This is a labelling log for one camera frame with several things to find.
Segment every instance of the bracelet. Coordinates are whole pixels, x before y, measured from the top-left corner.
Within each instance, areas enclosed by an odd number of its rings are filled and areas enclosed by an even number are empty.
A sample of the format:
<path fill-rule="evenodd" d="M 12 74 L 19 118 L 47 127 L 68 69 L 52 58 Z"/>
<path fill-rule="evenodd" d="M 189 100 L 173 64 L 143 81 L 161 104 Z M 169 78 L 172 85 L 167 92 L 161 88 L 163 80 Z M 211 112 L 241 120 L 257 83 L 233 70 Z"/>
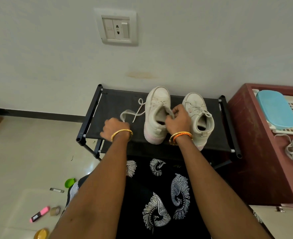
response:
<path fill-rule="evenodd" d="M 111 142 L 113 142 L 114 136 L 117 135 L 119 132 L 122 132 L 122 131 L 130 132 L 130 137 L 129 137 L 129 141 L 130 141 L 131 140 L 131 137 L 133 136 L 133 132 L 130 129 L 121 129 L 121 130 L 116 131 L 115 133 L 112 134 L 112 136 L 111 136 Z"/>
<path fill-rule="evenodd" d="M 189 133 L 189 132 L 177 132 L 177 133 L 174 133 L 171 137 L 170 137 L 170 139 L 169 139 L 169 143 L 171 144 L 171 145 L 177 145 L 177 143 L 176 143 L 176 138 L 178 137 L 178 136 L 181 136 L 181 135 L 188 135 L 191 139 L 193 139 L 193 136 L 192 136 L 192 134 L 191 133 Z"/>

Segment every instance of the hand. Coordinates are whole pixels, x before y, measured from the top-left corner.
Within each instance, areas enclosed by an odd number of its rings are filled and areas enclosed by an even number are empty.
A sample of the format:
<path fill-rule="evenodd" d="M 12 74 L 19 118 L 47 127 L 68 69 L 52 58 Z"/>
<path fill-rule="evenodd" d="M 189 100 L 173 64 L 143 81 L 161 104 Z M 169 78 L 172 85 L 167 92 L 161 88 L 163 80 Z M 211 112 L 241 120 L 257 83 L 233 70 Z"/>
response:
<path fill-rule="evenodd" d="M 129 123 L 121 122 L 117 118 L 113 117 L 105 121 L 105 126 L 103 128 L 103 132 L 100 133 L 100 136 L 111 142 L 111 136 L 121 129 L 130 129 Z M 117 135 L 114 136 L 113 141 L 121 137 L 129 140 L 130 133 L 127 131 L 118 132 Z"/>
<path fill-rule="evenodd" d="M 171 135 L 177 132 L 190 132 L 191 118 L 184 106 L 179 104 L 173 108 L 172 112 L 175 115 L 175 119 L 172 119 L 171 116 L 167 116 L 165 119 L 168 132 Z"/>

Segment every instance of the wall stain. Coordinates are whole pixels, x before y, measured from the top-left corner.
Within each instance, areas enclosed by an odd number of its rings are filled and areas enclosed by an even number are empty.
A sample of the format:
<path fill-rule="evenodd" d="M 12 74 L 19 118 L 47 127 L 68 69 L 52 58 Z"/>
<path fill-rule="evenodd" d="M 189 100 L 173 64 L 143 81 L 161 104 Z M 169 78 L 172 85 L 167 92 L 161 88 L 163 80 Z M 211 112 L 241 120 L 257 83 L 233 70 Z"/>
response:
<path fill-rule="evenodd" d="M 134 79 L 157 79 L 150 72 L 131 71 L 125 73 L 125 75 Z"/>

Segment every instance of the black fabric shelf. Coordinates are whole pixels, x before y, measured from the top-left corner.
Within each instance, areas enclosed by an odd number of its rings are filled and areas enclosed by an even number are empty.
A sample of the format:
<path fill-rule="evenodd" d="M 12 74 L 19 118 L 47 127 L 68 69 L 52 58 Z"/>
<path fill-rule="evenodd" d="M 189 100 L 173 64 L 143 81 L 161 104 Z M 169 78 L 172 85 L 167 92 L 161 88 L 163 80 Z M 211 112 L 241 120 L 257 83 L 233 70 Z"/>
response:
<path fill-rule="evenodd" d="M 102 128 L 105 124 L 105 120 L 112 117 L 119 119 L 120 114 L 127 109 L 137 111 L 140 107 L 140 104 L 138 103 L 139 98 L 142 98 L 145 102 L 147 95 L 148 93 L 143 92 L 103 89 L 95 115 L 92 118 L 91 125 L 85 137 L 92 139 L 102 139 L 100 137 L 100 132 L 102 131 Z M 183 96 L 171 96 L 171 108 L 181 104 L 183 99 Z M 219 100 L 209 98 L 204 98 L 204 100 L 207 106 L 207 110 L 212 114 L 215 122 L 215 128 L 208 138 L 204 149 L 231 152 L 223 125 Z M 133 115 L 126 115 L 126 122 L 130 123 L 131 130 L 134 134 L 132 140 L 128 144 L 128 155 L 157 158 L 181 157 L 179 148 L 177 146 L 169 145 L 169 134 L 162 144 L 150 144 L 145 140 L 143 134 L 145 115 L 143 114 L 139 117 L 136 117 L 134 123 L 132 123 L 133 118 Z M 101 152 L 105 153 L 110 147 L 110 144 L 111 143 L 105 141 Z"/>

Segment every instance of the forearm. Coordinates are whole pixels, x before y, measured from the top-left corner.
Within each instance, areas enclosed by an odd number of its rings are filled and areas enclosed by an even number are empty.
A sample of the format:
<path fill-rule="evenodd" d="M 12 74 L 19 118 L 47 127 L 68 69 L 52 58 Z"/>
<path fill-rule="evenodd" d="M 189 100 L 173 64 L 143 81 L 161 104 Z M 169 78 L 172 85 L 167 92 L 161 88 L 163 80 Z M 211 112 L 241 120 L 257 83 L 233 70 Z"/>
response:
<path fill-rule="evenodd" d="M 120 133 L 69 203 L 51 239 L 115 238 L 125 190 L 128 136 Z"/>
<path fill-rule="evenodd" d="M 179 136 L 176 141 L 184 157 L 196 204 L 212 238 L 270 238 L 189 136 Z"/>

